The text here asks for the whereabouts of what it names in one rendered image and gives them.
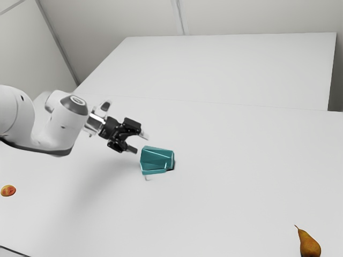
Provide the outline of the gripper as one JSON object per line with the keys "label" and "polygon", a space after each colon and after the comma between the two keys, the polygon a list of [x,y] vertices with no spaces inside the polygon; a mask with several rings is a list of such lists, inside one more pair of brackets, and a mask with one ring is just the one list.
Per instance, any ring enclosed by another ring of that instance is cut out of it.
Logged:
{"label": "gripper", "polygon": [[149,135],[144,132],[141,123],[127,117],[124,118],[123,123],[119,123],[113,117],[108,117],[99,132],[100,137],[108,140],[107,146],[118,153],[136,154],[138,152],[137,148],[126,143],[126,139],[134,135],[145,140],[149,139]]}

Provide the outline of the teal faceted mug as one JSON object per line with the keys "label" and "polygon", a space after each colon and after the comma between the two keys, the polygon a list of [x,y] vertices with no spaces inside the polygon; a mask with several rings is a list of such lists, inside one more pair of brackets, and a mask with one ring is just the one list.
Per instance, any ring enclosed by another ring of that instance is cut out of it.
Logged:
{"label": "teal faceted mug", "polygon": [[175,154],[172,150],[144,146],[140,155],[140,168],[143,176],[165,173],[173,170]]}

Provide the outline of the small red yellow apple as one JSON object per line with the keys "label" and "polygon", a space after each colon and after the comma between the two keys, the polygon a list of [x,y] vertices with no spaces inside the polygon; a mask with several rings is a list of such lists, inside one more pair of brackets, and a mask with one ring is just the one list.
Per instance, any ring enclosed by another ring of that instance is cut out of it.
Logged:
{"label": "small red yellow apple", "polygon": [[17,189],[13,185],[4,185],[0,190],[0,195],[9,197],[16,193]]}

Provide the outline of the brown yellow pear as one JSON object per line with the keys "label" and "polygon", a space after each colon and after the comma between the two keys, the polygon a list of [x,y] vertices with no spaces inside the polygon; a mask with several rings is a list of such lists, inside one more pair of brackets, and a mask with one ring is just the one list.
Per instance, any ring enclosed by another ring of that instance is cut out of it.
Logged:
{"label": "brown yellow pear", "polygon": [[297,233],[300,240],[300,254],[301,257],[320,257],[322,249],[320,244],[306,231],[297,228]]}

